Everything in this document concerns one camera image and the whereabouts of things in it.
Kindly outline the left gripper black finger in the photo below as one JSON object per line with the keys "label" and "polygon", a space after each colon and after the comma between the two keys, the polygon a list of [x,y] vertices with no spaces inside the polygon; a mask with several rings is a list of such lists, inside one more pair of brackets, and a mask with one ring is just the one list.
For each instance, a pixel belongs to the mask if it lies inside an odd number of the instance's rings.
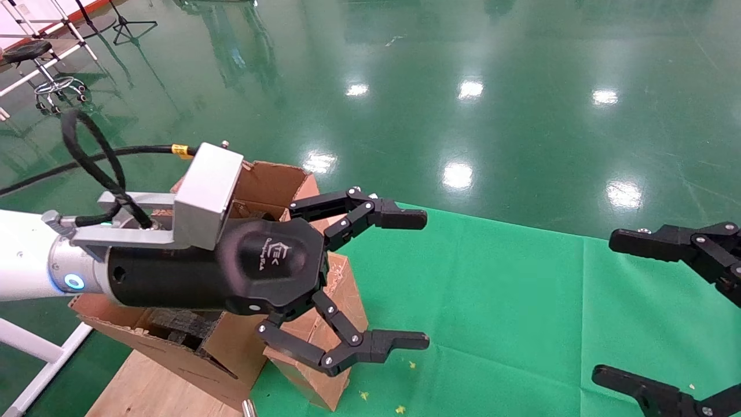
{"label": "left gripper black finger", "polygon": [[328,251],[342,248],[371,226],[423,230],[428,224],[426,211],[400,208],[393,200],[370,197],[356,187],[294,200],[289,204],[289,216],[309,223],[339,216],[338,221],[322,232]]}
{"label": "left gripper black finger", "polygon": [[394,349],[428,349],[430,344],[428,335],[423,332],[360,332],[323,291],[312,295],[310,306],[340,340],[340,344],[328,352],[281,330],[285,317],[274,312],[262,320],[256,330],[269,348],[330,377],[336,377],[357,363],[384,363]]}

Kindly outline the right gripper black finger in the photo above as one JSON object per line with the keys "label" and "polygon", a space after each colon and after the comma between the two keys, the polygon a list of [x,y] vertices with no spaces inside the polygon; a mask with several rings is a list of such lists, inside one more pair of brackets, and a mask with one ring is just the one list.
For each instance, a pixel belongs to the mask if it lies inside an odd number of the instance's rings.
{"label": "right gripper black finger", "polygon": [[740,385],[697,400],[677,386],[600,364],[591,380],[606,389],[631,396],[645,416],[732,416],[740,411]]}
{"label": "right gripper black finger", "polygon": [[616,229],[609,238],[609,248],[640,258],[683,262],[740,306],[740,230],[733,222],[701,229],[662,225],[655,232]]}

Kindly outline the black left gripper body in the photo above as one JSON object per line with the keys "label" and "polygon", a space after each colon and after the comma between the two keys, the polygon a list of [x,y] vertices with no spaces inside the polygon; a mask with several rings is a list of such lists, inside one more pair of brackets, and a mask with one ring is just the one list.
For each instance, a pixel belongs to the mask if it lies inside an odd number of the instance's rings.
{"label": "black left gripper body", "polygon": [[111,297],[124,306],[299,317],[327,284],[324,236],[309,222],[241,219],[214,249],[111,248]]}

